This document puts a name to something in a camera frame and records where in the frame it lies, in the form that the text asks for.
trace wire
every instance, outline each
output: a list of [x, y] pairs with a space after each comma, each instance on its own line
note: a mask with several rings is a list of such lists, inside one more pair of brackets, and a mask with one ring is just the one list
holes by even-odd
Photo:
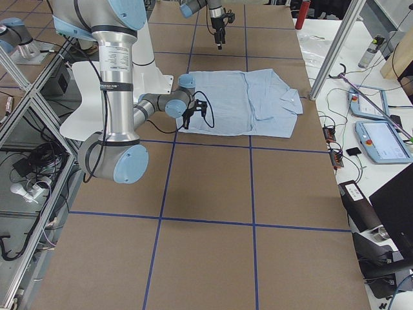
[[[396, 35], [396, 33], [397, 33], [397, 31], [399, 30], [401, 24], [403, 24], [403, 22], [405, 21], [405, 19], [407, 18], [407, 16], [408, 16], [410, 13], [411, 13], [411, 10], [409, 10], [408, 13], [406, 14], [406, 16], [401, 20], [399, 26], [396, 28], [396, 31], [395, 31], [395, 32], [393, 33], [393, 35], [387, 40], [387, 43], [386, 43], [385, 47], [383, 48], [383, 51], [388, 47], [388, 45], [390, 44], [391, 39]], [[369, 68], [369, 69], [370, 69], [370, 72], [364, 77], [364, 79], [362, 80], [362, 82], [360, 83], [360, 85], [362, 85], [362, 84], [365, 82], [365, 80], [368, 78], [368, 76], [372, 73], [373, 68], [376, 67], [376, 66], [378, 66], [383, 60], [384, 60], [384, 58], [381, 58], [381, 59], [377, 59], [377, 60], [374, 62], [374, 64]]]
[[158, 131], [162, 132], [163, 134], [174, 134], [175, 132], [179, 131], [179, 129], [183, 128], [183, 125], [180, 126], [179, 128], [177, 128], [174, 131], [163, 131], [162, 129], [160, 129], [153, 121], [151, 121], [150, 119], [147, 120], [148, 123], [151, 123]]
[[76, 62], [75, 57], [73, 57], [73, 55], [72, 55], [63, 45], [60, 45], [60, 44], [57, 44], [57, 43], [54, 43], [54, 42], [43, 41], [43, 40], [40, 40], [40, 39], [35, 39], [35, 41], [42, 42], [42, 43], [48, 43], [48, 44], [52, 44], [52, 45], [56, 45], [56, 46], [58, 46], [59, 48], [62, 48], [62, 49], [70, 56], [70, 58], [72, 58], [73, 62]]
[[329, 126], [333, 126], [333, 128], [336, 129], [336, 121], [334, 121], [333, 118], [331, 118], [331, 117], [328, 116], [328, 115], [319, 115], [318, 117], [319, 117], [319, 118], [328, 118], [328, 119], [331, 119], [331, 121], [333, 122], [333, 125], [329, 125]]
[[198, 94], [198, 93], [202, 94], [202, 96], [204, 96], [204, 98], [206, 99], [206, 102], [208, 103], [209, 109], [211, 110], [212, 125], [210, 125], [210, 124], [208, 123], [208, 121], [207, 121], [207, 119], [206, 119], [205, 116], [203, 116], [202, 118], [204, 119], [204, 122], [208, 125], [208, 127], [214, 128], [214, 127], [215, 127], [215, 117], [214, 117], [214, 110], [212, 109], [211, 102], [209, 102], [209, 99], [208, 99], [207, 95], [205, 95], [205, 94], [204, 94], [202, 91], [200, 91], [200, 90], [198, 90], [197, 92], [194, 92], [194, 96], [195, 96], [196, 94]]
[[40, 134], [44, 134], [48, 139], [53, 140], [51, 137], [47, 136], [44, 132], [42, 132], [40, 129], [36, 128], [27, 118], [26, 116], [23, 116], [23, 119], [29, 124], [30, 127], [32, 127], [34, 130], [40, 132]]
[[338, 116], [341, 116], [342, 118], [344, 118], [344, 119], [346, 120], [346, 123], [347, 123], [348, 119], [347, 119], [346, 116], [344, 116], [344, 115], [340, 114], [339, 112], [336, 112], [336, 111], [334, 111], [334, 110], [332, 110], [332, 109], [330, 108], [330, 102], [329, 102], [329, 100], [328, 100], [328, 97], [329, 97], [329, 95], [331, 94], [331, 92], [332, 92], [333, 90], [342, 90], [343, 92], [347, 92], [347, 93], [349, 93], [349, 91], [346, 90], [346, 89], [342, 89], [342, 88], [332, 88], [332, 89], [330, 89], [330, 91], [329, 91], [329, 92], [327, 93], [327, 95], [325, 96], [325, 99], [326, 99], [326, 102], [327, 102], [327, 109], [328, 109], [330, 112], [332, 112], [332, 113], [334, 113], [334, 114], [337, 114]]
[[2, 94], [4, 94], [4, 95], [7, 95], [7, 96], [9, 96], [9, 97], [14, 97], [13, 95], [11, 95], [11, 94], [9, 94], [9, 93], [7, 93], [7, 92], [2, 92], [1, 90], [0, 90], [0, 93], [2, 93]]
[[351, 162], [357, 168], [357, 178], [356, 178], [355, 182], [356, 183], [360, 182], [361, 175], [362, 175], [362, 170], [360, 170], [360, 168], [357, 166], [357, 164], [354, 161], [352, 161], [350, 158], [348, 158], [347, 156], [343, 155], [343, 158], [345, 158], [346, 160]]
[[209, 29], [209, 25], [208, 25], [208, 9], [205, 9], [205, 17], [206, 17], [206, 29], [208, 29], [208, 32], [210, 34], [212, 34], [214, 36], [214, 34], [211, 32], [211, 30]]
[[52, 8], [52, 6], [50, 5], [49, 0], [46, 0], [46, 2], [47, 2], [47, 5], [48, 5], [48, 7], [49, 7], [49, 9], [50, 9], [50, 13], [53, 14], [53, 8]]
[[71, 110], [71, 111], [75, 111], [75, 110], [76, 110], [75, 108], [70, 108], [70, 107], [68, 107], [68, 106], [66, 106], [66, 105], [58, 102], [58, 100], [47, 99], [47, 101], [51, 101], [51, 102], [57, 103], [58, 105], [61, 105], [62, 107], [66, 108], [66, 109], [68, 109], [68, 110]]
[[400, 106], [397, 106], [397, 105], [389, 105], [388, 106], [389, 108], [393, 108], [393, 109], [413, 109], [413, 105], [400, 105]]
[[394, 293], [393, 293], [393, 297], [392, 297], [392, 299], [390, 300], [390, 303], [389, 303], [389, 305], [388, 305], [387, 310], [391, 310], [392, 305], [393, 305], [393, 301], [394, 301], [397, 293], [399, 292], [400, 287], [401, 287], [401, 286], [407, 281], [407, 279], [409, 279], [409, 278], [413, 278], [413, 274], [410, 274], [410, 275], [408, 275], [406, 278], [402, 279], [402, 281], [401, 281], [401, 282], [399, 283], [399, 285], [396, 287], [396, 290], [395, 290]]
[[360, 157], [359, 157], [358, 155], [356, 155], [356, 158], [357, 158], [357, 160], [359, 161], [359, 164], [360, 164], [360, 171], [361, 171], [361, 173], [360, 173], [360, 177], [356, 180], [356, 183], [358, 183], [358, 182], [360, 182], [360, 181], [361, 181], [361, 179], [362, 179], [362, 177], [363, 177], [364, 167], [363, 167], [363, 164], [361, 163]]
[[[78, 48], [75, 44], [73, 44], [72, 42], [69, 41], [69, 39], [66, 36], [63, 36], [66, 39], [66, 42], [69, 42], [69, 44], [71, 44], [78, 52], [80, 52], [84, 57], [87, 58], [87, 60], [89, 61], [89, 63], [91, 64], [92, 68], [94, 69], [97, 78], [99, 79], [99, 82], [103, 82], [101, 75], [99, 74], [99, 72], [97, 71], [96, 66], [93, 64], [92, 60], [90, 59], [90, 57], [83, 52], [80, 48]], [[99, 149], [99, 154], [97, 155], [97, 159], [95, 162], [95, 165], [92, 169], [92, 171], [89, 171], [90, 175], [88, 178], [86, 178], [86, 174], [83, 176], [83, 182], [84, 183], [88, 183], [93, 177], [94, 174], [96, 172], [97, 166], [99, 165], [99, 162], [101, 160], [102, 154], [103, 154], [103, 149], [105, 148], [105, 143], [106, 143], [106, 131], [108, 128], [108, 98], [107, 98], [107, 91], [102, 90], [103, 92], [103, 98], [105, 100], [105, 124], [103, 126], [103, 139], [102, 139], [102, 145], [101, 148]]]

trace white cable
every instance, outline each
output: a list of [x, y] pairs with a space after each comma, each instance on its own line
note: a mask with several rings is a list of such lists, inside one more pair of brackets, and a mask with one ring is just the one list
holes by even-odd
[[[38, 183], [44, 183], [44, 184], [46, 184], [46, 185], [48, 186], [48, 188], [49, 188], [49, 198], [47, 198], [47, 200], [46, 200], [45, 203], [44, 203], [44, 205], [46, 205], [46, 204], [48, 203], [51, 195], [52, 195], [52, 187], [50, 186], [50, 184], [49, 184], [48, 182], [43, 181], [43, 180], [37, 181], [36, 183], [33, 184], [33, 186], [34, 186], [34, 185], [37, 185]], [[49, 238], [47, 238], [46, 231], [45, 231], [45, 228], [44, 228], [43, 226], [41, 227], [41, 230], [43, 231], [43, 235], [45, 236], [47, 242], [50, 243], [50, 245], [53, 245], [53, 246], [55, 247], [56, 244], [54, 244], [53, 242], [51, 242], [51, 241], [49, 240]]]

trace white desk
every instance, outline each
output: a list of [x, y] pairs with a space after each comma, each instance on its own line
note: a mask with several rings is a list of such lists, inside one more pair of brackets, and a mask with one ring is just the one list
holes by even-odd
[[[302, 51], [313, 52], [315, 54], [325, 55], [327, 53], [327, 48], [331, 44], [334, 36], [339, 28], [340, 21], [327, 21], [327, 20], [311, 20], [307, 19], [304, 23], [302, 30], [297, 30], [297, 35], [300, 40], [300, 45]], [[342, 67], [339, 65], [343, 63], [347, 67], [347, 72], [351, 71], [362, 71], [358, 67], [358, 62], [361, 56], [365, 52], [366, 48], [370, 44], [372, 38], [367, 32], [364, 24], [361, 21], [355, 23], [345, 46], [342, 48], [340, 55], [334, 65], [331, 75], [336, 76], [342, 71]], [[312, 57], [308, 53], [303, 53], [303, 57], [306, 60], [306, 70], [308, 76], [310, 77], [310, 82], [314, 82], [313, 79], [316, 78], [321, 66], [319, 62], [319, 57]], [[383, 59], [383, 56], [378, 53], [370, 64], [370, 67], [376, 62], [376, 60]], [[382, 89], [391, 89], [399, 87], [399, 83], [396, 80], [383, 79], [380, 74], [380, 69], [384, 65], [383, 60], [378, 66], [374, 67], [371, 73], [368, 75], [366, 80], [363, 82], [364, 85], [379, 87]], [[347, 78], [356, 84], [360, 84], [365, 76], [370, 72], [356, 72], [349, 73]], [[325, 113], [325, 115], [330, 116], [336, 121], [336, 124], [342, 124], [345, 119], [335, 113], [328, 110], [328, 102], [330, 103], [330, 109], [336, 111], [342, 115], [347, 115], [348, 112], [348, 93], [342, 90], [332, 90], [333, 88], [342, 88], [348, 90], [350, 87], [344, 81], [340, 79], [328, 79], [318, 96], [316, 103], [317, 109]], [[402, 88], [386, 91], [387, 101], [389, 105], [403, 106], [411, 105], [406, 94]], [[390, 109], [391, 114], [396, 114], [401, 117], [401, 122], [403, 128], [412, 133], [413, 128], [413, 109]], [[364, 192], [365, 196], [369, 197], [373, 192], [380, 188], [389, 179], [395, 176], [397, 173], [402, 171], [407, 165], [377, 165], [374, 164], [371, 159], [365, 155], [363, 147], [359, 144], [358, 138], [356, 137], [354, 131], [354, 124], [361, 118], [356, 118], [351, 115], [351, 111], [347, 115], [347, 125], [341, 125], [336, 127], [336, 138], [337, 142], [343, 147], [343, 150], [349, 149], [351, 147], [359, 147], [362, 154], [359, 158], [365, 166], [363, 171], [363, 177], [358, 183], [360, 189]], [[321, 124], [326, 123], [326, 125], [331, 125], [332, 122], [329, 119], [321, 118]], [[354, 162], [359, 165], [357, 159], [351, 158]], [[358, 175], [356, 167], [351, 164], [348, 160], [344, 160], [345, 167], [337, 171], [336, 179], [337, 183], [342, 183], [348, 180], [355, 180]], [[363, 235], [369, 237], [369, 233], [364, 233]], [[394, 247], [392, 242], [381, 242], [380, 245], [389, 244]], [[368, 298], [370, 300], [370, 305], [372, 309], [378, 309], [381, 303], [387, 303], [385, 299], [378, 300], [372, 294], [370, 288], [366, 285], [366, 290], [368, 293]], [[398, 294], [393, 305], [392, 310], [411, 310], [413, 309], [413, 292], [406, 292]]]

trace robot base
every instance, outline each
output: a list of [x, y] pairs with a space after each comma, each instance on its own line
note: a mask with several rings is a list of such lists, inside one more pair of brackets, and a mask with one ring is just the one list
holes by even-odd
[[[50, 43], [42, 43], [42, 42], [37, 42], [37, 41], [36, 41], [36, 43], [37, 43], [40, 50], [51, 50], [51, 49], [54, 48], [54, 45], [50, 44]], [[10, 56], [10, 58], [12, 58], [12, 61], [16, 65], [41, 65], [43, 63], [43, 61], [45, 60], [45, 58], [47, 57], [47, 55], [49, 55], [48, 52], [47, 53], [40, 53], [39, 55], [37, 55], [36, 57], [33, 57], [32, 59], [25, 59], [20, 54], [20, 51], [16, 50]]]

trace black cable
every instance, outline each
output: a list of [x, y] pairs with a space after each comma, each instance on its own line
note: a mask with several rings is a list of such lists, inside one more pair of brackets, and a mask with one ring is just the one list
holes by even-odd
[[164, 131], [162, 129], [160, 129], [153, 121], [151, 121], [150, 119], [146, 120], [148, 123], [151, 123], [158, 131], [162, 132], [163, 134], [174, 134], [175, 132], [179, 131], [179, 129], [183, 128], [183, 125], [180, 126], [179, 128], [177, 128], [174, 131]]
[[363, 171], [364, 171], [364, 168], [363, 168], [363, 164], [361, 163], [360, 157], [359, 157], [358, 155], [356, 155], [356, 158], [357, 158], [357, 160], [359, 161], [359, 164], [360, 164], [360, 171], [361, 171], [359, 179], [358, 179], [358, 180], [356, 180], [356, 183], [358, 183], [358, 182], [360, 182], [360, 181], [361, 181], [361, 179], [362, 179], [362, 177], [363, 177]]
[[413, 105], [388, 105], [389, 108], [393, 108], [393, 109], [413, 109]]
[[[396, 35], [396, 33], [397, 33], [397, 31], [399, 30], [401, 24], [403, 24], [403, 22], [405, 21], [405, 19], [407, 18], [407, 16], [408, 16], [410, 13], [411, 13], [411, 10], [409, 10], [408, 13], [406, 14], [406, 16], [401, 20], [399, 26], [396, 28], [396, 31], [393, 33], [393, 36], [391, 36], [391, 37], [388, 39], [385, 47], [383, 48], [383, 51], [388, 47], [388, 45], [390, 44], [390, 40]], [[382, 58], [382, 59], [380, 59], [380, 60], [378, 60], [378, 59], [376, 60], [376, 62], [369, 68], [369, 69], [370, 69], [370, 72], [364, 77], [364, 79], [362, 80], [362, 82], [360, 83], [360, 85], [362, 85], [362, 84], [365, 82], [366, 78], [368, 78], [368, 76], [372, 73], [373, 68], [376, 67], [376, 66], [378, 66], [383, 60], [384, 60], [384, 58]]]
[[49, 9], [50, 9], [50, 13], [53, 14], [53, 8], [52, 8], [52, 6], [50, 5], [49, 0], [46, 0], [46, 2], [47, 2], [47, 5], [48, 5], [48, 7], [49, 7]]
[[7, 96], [9, 96], [9, 97], [14, 97], [13, 95], [11, 95], [11, 94], [9, 94], [9, 93], [7, 93], [7, 92], [2, 92], [1, 90], [0, 90], [0, 93], [2, 93], [2, 94], [4, 94], [4, 95], [7, 95]]
[[27, 118], [26, 116], [23, 116], [23, 119], [28, 123], [28, 125], [30, 127], [32, 127], [34, 130], [36, 130], [37, 132], [39, 132], [40, 134], [44, 134], [41, 129], [36, 128]]
[[212, 125], [210, 125], [210, 124], [208, 123], [206, 117], [203, 116], [202, 118], [204, 119], [204, 122], [208, 125], [208, 127], [214, 128], [214, 127], [215, 127], [215, 117], [214, 117], [214, 110], [212, 109], [211, 102], [209, 102], [209, 99], [208, 99], [207, 95], [205, 95], [205, 94], [204, 94], [202, 91], [200, 91], [200, 90], [198, 90], [197, 92], [194, 92], [194, 96], [195, 96], [196, 94], [198, 94], [198, 93], [202, 94], [202, 96], [204, 96], [204, 98], [206, 99], [206, 102], [208, 103], [208, 106], [209, 106], [209, 108], [210, 108], [210, 110], [211, 110]]
[[356, 183], [360, 182], [360, 176], [361, 176], [361, 171], [359, 166], [356, 165], [356, 163], [354, 161], [352, 161], [350, 158], [348, 158], [347, 156], [343, 155], [343, 158], [345, 158], [346, 160], [348, 160], [349, 162], [351, 162], [356, 168], [357, 168], [357, 178], [356, 178]]
[[72, 58], [73, 62], [76, 62], [75, 57], [73, 57], [73, 55], [63, 45], [59, 45], [59, 44], [53, 43], [53, 42], [43, 41], [43, 40], [40, 40], [40, 39], [34, 39], [34, 41], [38, 41], [38, 42], [42, 42], [42, 43], [48, 43], [48, 44], [52, 44], [52, 45], [57, 45], [59, 48], [62, 48], [70, 56], [70, 58]]
[[71, 115], [71, 113], [73, 113], [73, 112], [64, 113], [64, 114], [62, 114], [62, 115], [59, 115], [58, 118], [63, 118], [63, 117], [65, 117], [65, 116], [67, 116], [67, 115]]
[[45, 230], [46, 230], [46, 231], [56, 231], [56, 230], [58, 230], [58, 229], [60, 229], [60, 228], [63, 228], [63, 225], [62, 225], [62, 226], [59, 226], [59, 227], [45, 228]]
[[331, 119], [332, 122], [333, 122], [333, 125], [329, 125], [329, 126], [333, 126], [333, 128], [336, 129], [336, 121], [334, 121], [333, 118], [331, 118], [331, 117], [328, 116], [328, 115], [319, 115], [318, 117], [319, 117], [319, 118], [328, 118], [328, 119]]
[[5, 238], [10, 238], [10, 235], [2, 235], [0, 236], [0, 250], [1, 250], [1, 257], [6, 261], [6, 262], [12, 262], [16, 259], [18, 259], [19, 257], [21, 257], [23, 255], [23, 253], [26, 251], [28, 242], [30, 240], [30, 238], [33, 235], [34, 229], [36, 228], [37, 224], [39, 223], [40, 220], [40, 213], [38, 216], [36, 216], [36, 219], [33, 223], [33, 226], [30, 228], [30, 230], [26, 233], [26, 239], [25, 242], [21, 248], [21, 250], [19, 252], [15, 253], [15, 256], [9, 256], [8, 254], [11, 252], [11, 250], [6, 251], [5, 248], [5, 244], [3, 242], [3, 239]]
[[75, 111], [75, 110], [76, 110], [75, 108], [70, 108], [70, 107], [62, 104], [61, 102], [58, 102], [58, 100], [47, 99], [47, 101], [51, 101], [51, 102], [57, 103], [58, 105], [61, 105], [62, 107], [66, 108], [66, 109], [68, 109], [68, 110], [71, 110], [71, 111]]
[[[33, 122], [35, 123], [35, 125], [37, 126], [37, 128], [41, 127], [39, 125], [39, 123], [37, 122], [37, 118], [32, 114], [34, 113], [33, 111], [31, 111], [30, 109], [27, 110], [27, 114], [30, 115], [32, 117]], [[45, 134], [45, 130], [49, 130], [48, 128], [46, 128], [46, 125], [41, 121], [41, 119], [39, 119], [39, 121], [43, 124], [43, 128], [40, 131], [40, 137], [42, 139], [44, 139], [45, 141], [54, 141], [55, 139], [51, 138], [49, 135]]]
[[[93, 64], [92, 60], [90, 59], [90, 57], [83, 52], [80, 48], [78, 48], [77, 46], [75, 46], [72, 42], [70, 42], [68, 40], [68, 38], [66, 36], [63, 36], [67, 42], [69, 42], [69, 44], [71, 44], [78, 52], [80, 52], [84, 57], [87, 58], [87, 60], [89, 61], [89, 63], [91, 64], [92, 68], [94, 69], [97, 78], [99, 79], [99, 82], [103, 82], [101, 75], [99, 74], [99, 72], [97, 71], [96, 66]], [[90, 171], [90, 175], [88, 178], [86, 178], [86, 174], [83, 176], [83, 182], [84, 183], [88, 183], [90, 181], [90, 179], [92, 179], [94, 177], [94, 173], [96, 172], [97, 166], [99, 165], [100, 159], [102, 157], [103, 154], [103, 149], [105, 148], [105, 142], [106, 142], [106, 131], [108, 128], [108, 98], [107, 98], [107, 91], [102, 90], [103, 91], [103, 98], [105, 100], [105, 124], [103, 126], [103, 139], [102, 139], [102, 146], [99, 150], [99, 154], [97, 155], [97, 160], [95, 162], [95, 165], [92, 169], [92, 171]]]
[[208, 32], [210, 34], [212, 34], [214, 36], [214, 34], [211, 32], [211, 30], [209, 29], [209, 25], [208, 25], [208, 9], [205, 9], [205, 19], [206, 19], [206, 29], [208, 29]]
[[394, 68], [394, 56], [396, 55], [396, 50], [398, 49], [398, 46], [399, 46], [399, 43], [394, 47], [391, 63], [392, 63], [393, 73], [394, 73], [394, 75], [396, 76], [396, 80], [399, 81], [399, 76], [398, 76], [398, 74], [396, 73], [396, 69]]

